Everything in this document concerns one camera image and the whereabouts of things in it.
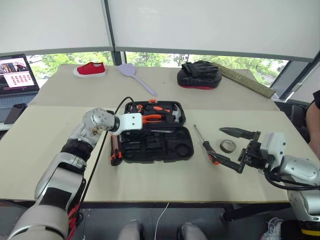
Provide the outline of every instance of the laptop screen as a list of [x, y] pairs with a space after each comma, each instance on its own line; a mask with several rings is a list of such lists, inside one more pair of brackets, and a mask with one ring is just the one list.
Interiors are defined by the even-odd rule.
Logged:
[[39, 86], [26, 55], [0, 56], [0, 96], [38, 90]]

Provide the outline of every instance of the smartphone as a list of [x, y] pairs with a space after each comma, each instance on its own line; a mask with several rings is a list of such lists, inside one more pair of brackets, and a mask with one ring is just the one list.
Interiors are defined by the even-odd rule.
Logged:
[[26, 109], [25, 103], [13, 105], [9, 115], [4, 120], [4, 124], [13, 124]]

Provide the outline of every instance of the spatula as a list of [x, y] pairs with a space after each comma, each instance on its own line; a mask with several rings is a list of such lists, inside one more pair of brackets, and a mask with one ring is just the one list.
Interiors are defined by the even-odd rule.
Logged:
[[142, 82], [139, 78], [136, 77], [136, 68], [132, 63], [124, 63], [118, 66], [118, 70], [125, 75], [126, 77], [132, 77], [137, 80], [149, 93], [153, 96], [157, 96], [156, 92], [153, 91], [148, 85]]

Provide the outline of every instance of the open tool case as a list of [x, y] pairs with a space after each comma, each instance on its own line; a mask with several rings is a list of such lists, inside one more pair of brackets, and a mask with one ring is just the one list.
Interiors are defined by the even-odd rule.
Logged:
[[123, 160], [127, 163], [165, 163], [188, 160], [194, 154], [186, 116], [179, 102], [150, 100], [128, 103], [125, 113], [141, 113], [143, 128], [120, 135]]

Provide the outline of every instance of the white shoe sole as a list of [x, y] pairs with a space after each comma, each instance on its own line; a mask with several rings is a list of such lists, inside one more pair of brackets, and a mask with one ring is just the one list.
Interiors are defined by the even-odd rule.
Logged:
[[104, 76], [106, 75], [107, 73], [107, 70], [105, 70], [104, 72], [101, 72], [101, 73], [95, 73], [95, 74], [86, 74], [86, 75], [83, 75], [83, 74], [80, 74], [77, 70], [77, 67], [75, 69], [73, 69], [72, 71], [73, 75], [75, 75], [76, 77], [78, 78], [91, 78], [91, 77], [101, 77], [101, 76]]

